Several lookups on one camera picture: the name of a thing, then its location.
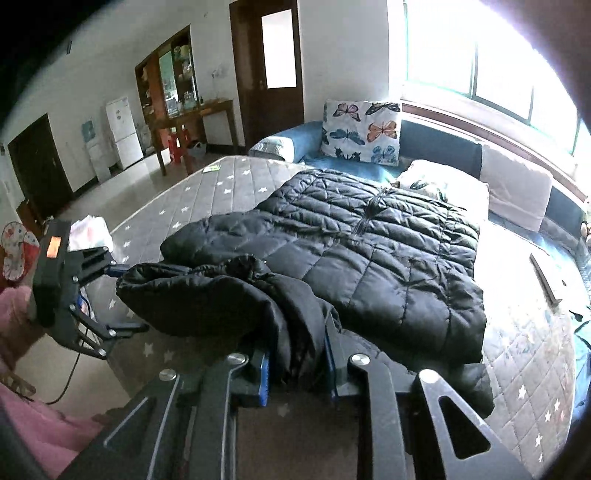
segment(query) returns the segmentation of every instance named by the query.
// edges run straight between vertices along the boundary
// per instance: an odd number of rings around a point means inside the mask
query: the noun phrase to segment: window sill
[[[457,93],[411,83],[402,89],[402,105],[406,113],[457,128],[546,168],[557,182],[585,200],[586,193],[573,180],[574,158],[519,120]]]

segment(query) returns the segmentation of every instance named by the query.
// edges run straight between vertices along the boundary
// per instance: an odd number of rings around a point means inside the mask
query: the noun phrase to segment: dark doorway
[[[304,122],[297,0],[230,4],[246,147]]]
[[[47,114],[12,140],[8,151],[22,192],[39,217],[56,216],[72,201]]]

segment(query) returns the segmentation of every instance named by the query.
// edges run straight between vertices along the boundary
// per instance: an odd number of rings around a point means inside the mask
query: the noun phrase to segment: white refrigerator
[[[106,111],[109,126],[113,132],[113,140],[115,140],[119,165],[125,169],[144,158],[142,148],[139,146],[128,98],[123,97],[107,103]]]

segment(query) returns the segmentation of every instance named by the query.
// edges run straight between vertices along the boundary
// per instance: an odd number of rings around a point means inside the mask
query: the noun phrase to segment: orange butterfly
[[[398,138],[398,134],[396,133],[396,122],[391,121],[387,124],[382,122],[382,126],[371,124],[369,126],[368,142],[376,141],[381,134],[390,138]]]

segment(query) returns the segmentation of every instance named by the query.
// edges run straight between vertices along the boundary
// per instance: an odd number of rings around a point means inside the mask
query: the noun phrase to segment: pink fabric
[[[41,327],[27,319],[30,296],[31,289],[24,286],[6,288],[0,294],[0,372],[13,370],[16,361],[44,334]],[[0,384],[0,407],[52,479],[62,473],[103,427],[92,419],[67,417],[44,403],[23,400],[3,384]]]

